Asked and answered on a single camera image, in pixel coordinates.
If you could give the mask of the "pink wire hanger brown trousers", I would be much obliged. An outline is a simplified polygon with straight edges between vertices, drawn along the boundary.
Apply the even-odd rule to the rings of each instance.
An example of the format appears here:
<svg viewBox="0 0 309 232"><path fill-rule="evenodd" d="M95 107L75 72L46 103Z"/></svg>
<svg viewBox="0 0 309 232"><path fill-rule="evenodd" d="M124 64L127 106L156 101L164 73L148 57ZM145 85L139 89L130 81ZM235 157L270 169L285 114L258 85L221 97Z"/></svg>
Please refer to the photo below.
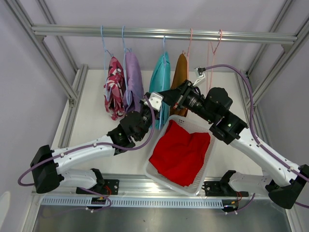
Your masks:
<svg viewBox="0 0 309 232"><path fill-rule="evenodd" d="M193 29L190 28L189 45L188 45L187 51L183 50L183 54L186 56L186 59L187 59L187 65L189 65L189 57L190 57L190 49L191 49L191 44L192 44L192 38L193 38Z"/></svg>

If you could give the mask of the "blue wire hanger teal trousers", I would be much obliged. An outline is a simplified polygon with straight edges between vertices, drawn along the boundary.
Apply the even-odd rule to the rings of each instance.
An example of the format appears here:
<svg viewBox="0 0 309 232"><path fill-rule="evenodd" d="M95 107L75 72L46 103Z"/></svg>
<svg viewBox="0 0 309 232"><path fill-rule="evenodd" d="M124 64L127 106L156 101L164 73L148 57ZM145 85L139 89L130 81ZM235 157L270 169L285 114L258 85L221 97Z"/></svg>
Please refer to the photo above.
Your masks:
<svg viewBox="0 0 309 232"><path fill-rule="evenodd" d="M165 76L166 76L166 37L163 36L163 80L162 80L162 87L161 91L164 91L165 88ZM167 107L165 103L162 103L161 105L161 111L160 111L160 118L159 118L159 129L161 129L167 121Z"/></svg>

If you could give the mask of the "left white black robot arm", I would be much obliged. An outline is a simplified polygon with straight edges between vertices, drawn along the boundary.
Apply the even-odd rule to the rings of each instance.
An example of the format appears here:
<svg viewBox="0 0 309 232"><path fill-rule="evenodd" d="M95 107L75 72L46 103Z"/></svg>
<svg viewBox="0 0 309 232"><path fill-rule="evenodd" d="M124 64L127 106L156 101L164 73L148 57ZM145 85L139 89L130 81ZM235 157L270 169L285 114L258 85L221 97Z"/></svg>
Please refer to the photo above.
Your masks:
<svg viewBox="0 0 309 232"><path fill-rule="evenodd" d="M132 111L119 125L98 139L83 145L52 150L49 145L39 148L31 164L34 187L38 194L49 193L60 186L76 187L94 194L103 191L104 179L98 169L77 170L75 166L101 157L112 157L143 148L136 146L146 133L152 133L161 103L142 102L140 112Z"/></svg>

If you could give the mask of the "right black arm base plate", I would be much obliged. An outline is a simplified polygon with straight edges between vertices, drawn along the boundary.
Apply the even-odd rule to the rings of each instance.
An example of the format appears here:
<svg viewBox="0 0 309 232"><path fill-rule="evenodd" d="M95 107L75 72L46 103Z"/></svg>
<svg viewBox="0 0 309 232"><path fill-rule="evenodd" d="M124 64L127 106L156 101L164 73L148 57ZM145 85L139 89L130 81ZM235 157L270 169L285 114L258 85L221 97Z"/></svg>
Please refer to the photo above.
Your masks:
<svg viewBox="0 0 309 232"><path fill-rule="evenodd" d="M221 181L205 181L201 189L209 197L237 197L236 191Z"/></svg>

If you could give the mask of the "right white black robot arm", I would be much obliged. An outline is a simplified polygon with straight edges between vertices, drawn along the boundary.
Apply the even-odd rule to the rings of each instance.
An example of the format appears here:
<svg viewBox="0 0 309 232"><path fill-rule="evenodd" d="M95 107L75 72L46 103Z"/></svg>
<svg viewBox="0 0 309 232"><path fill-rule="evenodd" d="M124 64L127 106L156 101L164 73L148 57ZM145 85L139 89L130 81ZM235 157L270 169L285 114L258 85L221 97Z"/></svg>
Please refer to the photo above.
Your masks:
<svg viewBox="0 0 309 232"><path fill-rule="evenodd" d="M273 148L264 144L246 122L230 112L232 99L224 88L213 87L206 96L197 92L190 81L178 88L154 93L159 102L171 108L187 108L210 125L215 138L241 151L265 174L242 174L227 171L221 179L220 191L232 195L235 191L246 191L268 196L275 204L291 209L309 179L308 165L288 162Z"/></svg>

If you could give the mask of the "red trousers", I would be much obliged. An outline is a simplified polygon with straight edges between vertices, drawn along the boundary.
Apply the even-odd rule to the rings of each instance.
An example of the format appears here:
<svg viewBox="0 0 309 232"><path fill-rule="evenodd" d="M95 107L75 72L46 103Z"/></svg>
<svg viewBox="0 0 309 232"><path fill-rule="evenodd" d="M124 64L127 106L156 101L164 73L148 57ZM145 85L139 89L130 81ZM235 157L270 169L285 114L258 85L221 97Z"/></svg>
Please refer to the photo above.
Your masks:
<svg viewBox="0 0 309 232"><path fill-rule="evenodd" d="M171 120L149 162L159 174L186 187L193 183L202 168L210 142L211 136L207 132L188 133Z"/></svg>

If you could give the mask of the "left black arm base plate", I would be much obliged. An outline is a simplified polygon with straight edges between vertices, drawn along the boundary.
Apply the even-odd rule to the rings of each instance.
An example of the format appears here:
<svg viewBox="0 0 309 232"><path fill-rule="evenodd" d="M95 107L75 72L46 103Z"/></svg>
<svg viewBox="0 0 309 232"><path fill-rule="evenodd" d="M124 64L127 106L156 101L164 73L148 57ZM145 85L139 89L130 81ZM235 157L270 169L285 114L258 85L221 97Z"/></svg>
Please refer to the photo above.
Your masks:
<svg viewBox="0 0 309 232"><path fill-rule="evenodd" d="M102 194L105 196L117 195L119 190L118 179L107 179L103 182L97 180L90 180L76 188L76 194Z"/></svg>

